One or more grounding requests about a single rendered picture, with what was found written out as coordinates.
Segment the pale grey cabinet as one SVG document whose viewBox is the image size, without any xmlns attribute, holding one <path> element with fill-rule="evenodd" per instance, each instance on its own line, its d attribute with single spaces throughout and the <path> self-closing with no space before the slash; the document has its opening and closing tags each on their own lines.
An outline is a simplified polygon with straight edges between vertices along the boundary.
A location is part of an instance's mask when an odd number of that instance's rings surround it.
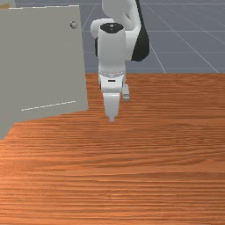
<svg viewBox="0 0 225 225">
<path fill-rule="evenodd" d="M 0 140 L 18 122 L 87 109 L 79 7 L 0 9 Z"/>
</svg>

